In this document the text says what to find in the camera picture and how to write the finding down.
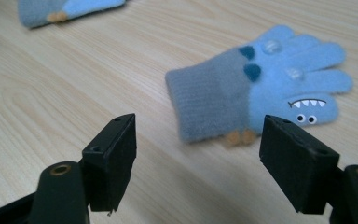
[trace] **blue knit fabric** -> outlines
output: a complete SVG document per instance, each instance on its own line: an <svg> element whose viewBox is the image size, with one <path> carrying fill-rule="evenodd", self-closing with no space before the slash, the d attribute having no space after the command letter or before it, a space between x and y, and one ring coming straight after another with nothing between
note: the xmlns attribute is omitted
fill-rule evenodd
<svg viewBox="0 0 358 224"><path fill-rule="evenodd" d="M124 3L125 0L19 0L18 11L22 25L33 28L55 22L48 18L54 13L63 13L66 20L71 20Z"/></svg>
<svg viewBox="0 0 358 224"><path fill-rule="evenodd" d="M247 45L170 71L166 81L181 138L261 133L267 114L301 126L332 121L338 109L330 94L352 87L348 75L331 68L344 59L338 44L279 25Z"/></svg>

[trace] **eye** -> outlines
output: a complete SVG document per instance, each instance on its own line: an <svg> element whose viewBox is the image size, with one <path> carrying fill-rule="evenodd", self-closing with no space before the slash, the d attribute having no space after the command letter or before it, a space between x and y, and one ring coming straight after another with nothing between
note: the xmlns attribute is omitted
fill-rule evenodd
<svg viewBox="0 0 358 224"><path fill-rule="evenodd" d="M303 115L303 114L297 115L297 120L300 123L304 122L306 120L305 115Z"/></svg>
<svg viewBox="0 0 358 224"><path fill-rule="evenodd" d="M310 124L315 124L316 121L318 121L318 119L317 119L315 116L313 116L313 115L311 115L311 116L308 118L308 122L309 122Z"/></svg>

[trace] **children's glove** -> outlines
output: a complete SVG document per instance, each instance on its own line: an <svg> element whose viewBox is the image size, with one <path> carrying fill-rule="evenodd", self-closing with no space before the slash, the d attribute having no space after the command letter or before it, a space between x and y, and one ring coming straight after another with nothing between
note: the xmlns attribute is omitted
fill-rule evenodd
<svg viewBox="0 0 358 224"><path fill-rule="evenodd" d="M170 71L166 81L181 138L228 134L234 144L249 144L267 114L300 126L330 122L338 113L330 94L352 86L348 75L331 68L344 59L338 44L279 25L247 45Z"/></svg>
<svg viewBox="0 0 358 224"><path fill-rule="evenodd" d="M19 0L22 25L33 28L52 22L67 21L95 11L118 7L125 0Z"/></svg>

